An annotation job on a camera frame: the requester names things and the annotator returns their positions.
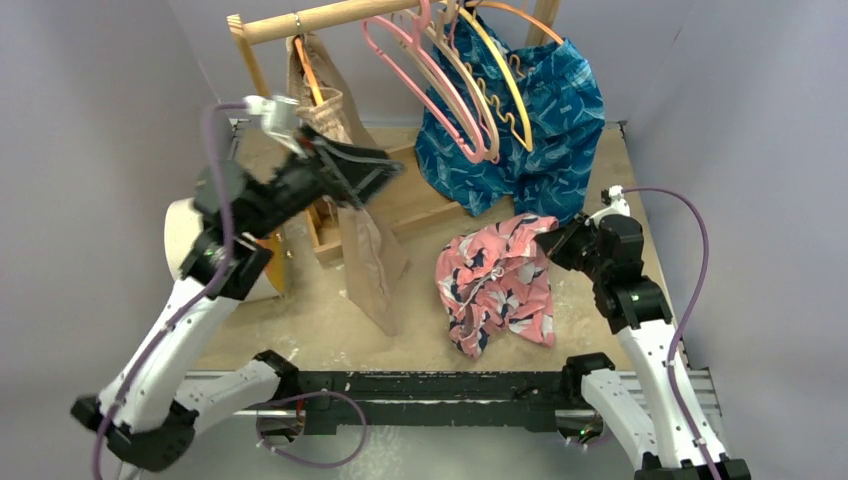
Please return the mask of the pink floral shorts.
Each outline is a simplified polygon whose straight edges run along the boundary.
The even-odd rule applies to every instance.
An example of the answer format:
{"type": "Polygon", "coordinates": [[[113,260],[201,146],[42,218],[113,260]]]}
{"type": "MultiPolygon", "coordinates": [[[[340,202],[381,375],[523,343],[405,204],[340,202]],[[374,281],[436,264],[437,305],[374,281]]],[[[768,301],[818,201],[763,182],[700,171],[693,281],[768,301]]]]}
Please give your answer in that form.
{"type": "Polygon", "coordinates": [[[435,283],[449,339],[462,354],[480,357],[502,331],[555,345],[549,261],[536,237],[558,226],[554,217],[520,214],[457,236],[441,250],[435,283]]]}

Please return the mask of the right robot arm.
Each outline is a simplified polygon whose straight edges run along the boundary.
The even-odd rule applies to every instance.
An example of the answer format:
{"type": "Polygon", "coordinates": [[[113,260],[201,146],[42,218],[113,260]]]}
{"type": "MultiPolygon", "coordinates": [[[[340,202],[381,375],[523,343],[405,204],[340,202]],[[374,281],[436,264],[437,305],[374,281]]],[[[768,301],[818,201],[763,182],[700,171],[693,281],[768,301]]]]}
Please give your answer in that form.
{"type": "Polygon", "coordinates": [[[747,463],[731,458],[710,426],[682,365],[665,293],[643,273],[641,224],[620,213],[580,214],[536,241],[552,263],[591,281],[597,310],[630,358],[641,401],[603,353],[568,358],[561,392],[600,414],[635,478],[750,478],[747,463]]]}

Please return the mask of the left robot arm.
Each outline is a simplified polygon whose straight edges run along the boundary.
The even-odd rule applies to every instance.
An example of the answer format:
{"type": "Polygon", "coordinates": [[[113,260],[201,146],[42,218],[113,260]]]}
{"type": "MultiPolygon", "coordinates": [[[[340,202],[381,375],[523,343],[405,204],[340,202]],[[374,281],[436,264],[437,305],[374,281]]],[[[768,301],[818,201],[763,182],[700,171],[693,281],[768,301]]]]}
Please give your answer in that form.
{"type": "Polygon", "coordinates": [[[160,472],[235,412],[265,403],[284,409],[297,399],[297,368],[271,350],[203,387],[187,384],[186,375],[270,262],[260,238],[321,198],[361,210],[405,167],[384,150],[333,141],[308,126],[292,142],[268,181],[233,160],[214,159],[202,171],[192,200],[202,229],[159,318],[116,378],[72,405],[72,416],[95,434],[96,454],[109,450],[160,472]]]}

